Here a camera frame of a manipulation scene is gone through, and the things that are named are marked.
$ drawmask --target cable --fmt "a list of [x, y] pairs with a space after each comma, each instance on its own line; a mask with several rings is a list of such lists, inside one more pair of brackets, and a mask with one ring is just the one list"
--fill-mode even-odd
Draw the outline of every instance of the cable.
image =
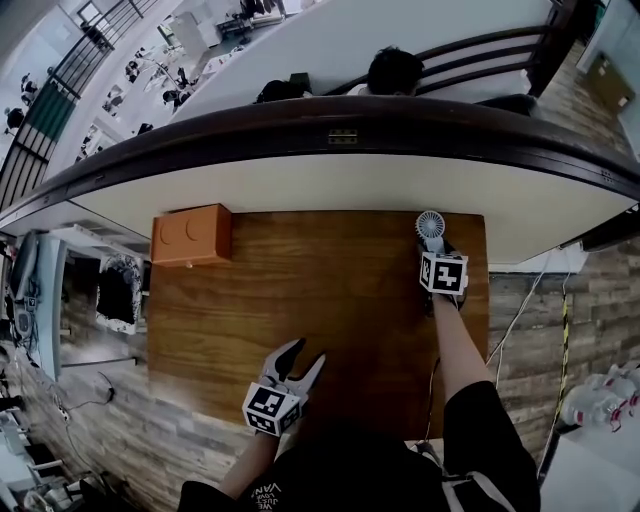
[[[549, 436], [547, 437], [547, 442], [544, 447], [544, 451], [542, 452], [542, 461], [545, 460], [547, 456], [547, 452], [549, 451], [549, 446], [551, 446], [551, 439], [553, 438], [553, 431], [556, 428], [556, 424], [558, 423], [558, 419], [560, 418], [560, 411], [562, 410], [562, 404], [564, 402], [565, 391], [567, 387], [567, 369], [569, 366], [569, 307], [567, 305], [567, 281], [569, 280], [569, 276], [571, 276], [571, 264], [569, 262], [569, 255], [567, 256], [567, 266], [569, 267], [569, 272], [567, 276], [564, 278], [562, 282], [562, 325], [563, 325], [563, 340], [562, 340], [562, 370], [560, 371], [560, 389], [558, 390], [558, 402], [556, 404], [556, 411], [553, 415], [553, 422], [551, 423], [551, 428], [549, 429]], [[538, 477], [540, 476], [540, 470], [542, 468], [542, 464], [538, 468]]]
[[493, 351], [489, 355], [489, 358], [487, 359], [487, 363], [486, 364], [489, 364], [491, 362], [491, 359], [493, 359], [493, 356], [496, 354], [496, 352], [498, 352], [498, 350], [500, 351], [500, 355], [499, 355], [499, 358], [498, 358], [498, 368], [496, 370], [496, 389], [498, 389], [498, 385], [500, 384], [500, 369], [502, 368], [502, 353], [503, 353], [503, 350], [504, 350], [504, 344], [507, 341], [507, 338], [509, 337], [509, 335], [511, 334], [511, 330], [513, 329], [513, 326], [516, 324], [516, 322], [518, 321], [518, 318], [520, 318], [520, 315], [522, 314], [522, 312], [527, 307], [527, 304], [529, 303], [529, 299], [531, 299], [531, 296], [533, 295], [533, 292], [536, 290], [536, 288], [538, 286], [538, 283], [542, 279], [542, 276], [546, 272], [547, 266], [549, 265], [549, 261], [551, 260], [552, 252], [553, 251], [549, 251], [549, 253], [547, 254], [547, 259], [544, 262], [544, 266], [542, 267], [542, 271], [540, 272], [538, 277], [536, 277], [535, 281], [533, 282], [533, 285], [531, 286], [531, 290], [529, 291], [529, 293], [527, 294], [525, 299], [522, 301], [522, 304], [520, 305], [520, 309], [518, 310], [518, 313], [513, 318], [513, 320], [511, 320], [511, 323], [509, 324], [509, 327], [507, 328], [507, 331], [504, 333], [504, 336], [502, 337], [502, 340], [500, 340], [500, 343], [498, 343], [496, 348], [493, 349]]
[[102, 373], [102, 372], [98, 372], [100, 375], [102, 375], [104, 377], [104, 379], [109, 383], [109, 396], [108, 398], [104, 401], [104, 402], [98, 402], [97, 400], [87, 400], [86, 402], [82, 402], [81, 404], [78, 405], [74, 405], [73, 407], [65, 407], [65, 410], [67, 412], [71, 412], [74, 411], [76, 409], [80, 409], [80, 407], [84, 407], [85, 405], [88, 404], [96, 404], [96, 405], [107, 405], [109, 402], [111, 402], [111, 400], [113, 400], [113, 397], [116, 394], [115, 388], [113, 387], [113, 384], [111, 383], [111, 381], [108, 379], [108, 377]]

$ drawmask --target metal railing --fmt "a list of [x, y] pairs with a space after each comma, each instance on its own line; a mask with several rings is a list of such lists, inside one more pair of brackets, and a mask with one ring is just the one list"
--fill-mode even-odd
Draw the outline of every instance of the metal railing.
[[[529, 95], [533, 97], [540, 96], [560, 67], [560, 64], [562, 64], [577, 37], [579, 19], [582, 12], [579, 7], [579, 0], [564, 0], [562, 2], [553, 0], [545, 25], [484, 34], [416, 54], [416, 57], [423, 62], [425, 67], [422, 72], [422, 79], [437, 77], [437, 75], [450, 71], [454, 72], [452, 73], [453, 76], [448, 78], [436, 78], [429, 83], [421, 84], [416, 91], [416, 95], [420, 96], [438, 89], [451, 87], [452, 85], [477, 80], [478, 78], [526, 70], [531, 83]], [[538, 36], [538, 40], [534, 43], [522, 43], [522, 38], [530, 36]], [[482, 51], [483, 46], [499, 41], [504, 42], [505, 45], [512, 43], [514, 46], [505, 46], [499, 49], [491, 47]], [[448, 56], [449, 54], [455, 55], [455, 52], [468, 48], [479, 48], [481, 51], [467, 57], [432, 65], [432, 59], [436, 57]], [[498, 60], [519, 55], [527, 55], [528, 57], [509, 64], [501, 64]], [[467, 66], [479, 63], [486, 63], [487, 65], [482, 69], [465, 71]], [[356, 85], [366, 82], [367, 75], [360, 76], [329, 91], [325, 95], [346, 94]]]
[[157, 1], [121, 0], [105, 14], [81, 25], [84, 35], [51, 72], [14, 136], [0, 171], [0, 211], [42, 182], [60, 136], [91, 77], [118, 41]]

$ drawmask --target tabletop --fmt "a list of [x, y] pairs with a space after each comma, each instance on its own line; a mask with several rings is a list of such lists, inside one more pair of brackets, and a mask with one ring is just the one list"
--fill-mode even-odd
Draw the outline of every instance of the tabletop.
[[[418, 214], [234, 214], [231, 262], [154, 266], [148, 324], [152, 393], [244, 423], [242, 402], [264, 358], [305, 337], [293, 375], [320, 352], [327, 354], [307, 424], [348, 422], [405, 440], [424, 437], [438, 348], [418, 284]], [[469, 257], [462, 317], [484, 357], [484, 219], [444, 217], [445, 238]], [[431, 437], [442, 430], [437, 374], [435, 384]]]

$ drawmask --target black hair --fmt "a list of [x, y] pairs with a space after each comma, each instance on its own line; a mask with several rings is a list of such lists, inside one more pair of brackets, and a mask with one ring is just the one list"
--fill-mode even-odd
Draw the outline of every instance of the black hair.
[[380, 50], [371, 66], [367, 87], [371, 94], [412, 94], [422, 78], [424, 66], [415, 55], [389, 46]]
[[304, 88], [298, 84], [284, 82], [282, 80], [272, 80], [264, 86], [258, 95], [256, 103], [269, 103], [270, 101], [292, 100], [302, 98]]

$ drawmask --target white fan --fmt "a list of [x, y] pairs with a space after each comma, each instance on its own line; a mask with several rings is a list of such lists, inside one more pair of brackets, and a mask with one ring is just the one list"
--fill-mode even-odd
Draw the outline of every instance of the white fan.
[[416, 220], [416, 231], [429, 252], [444, 254], [444, 219], [433, 210], [422, 212]]

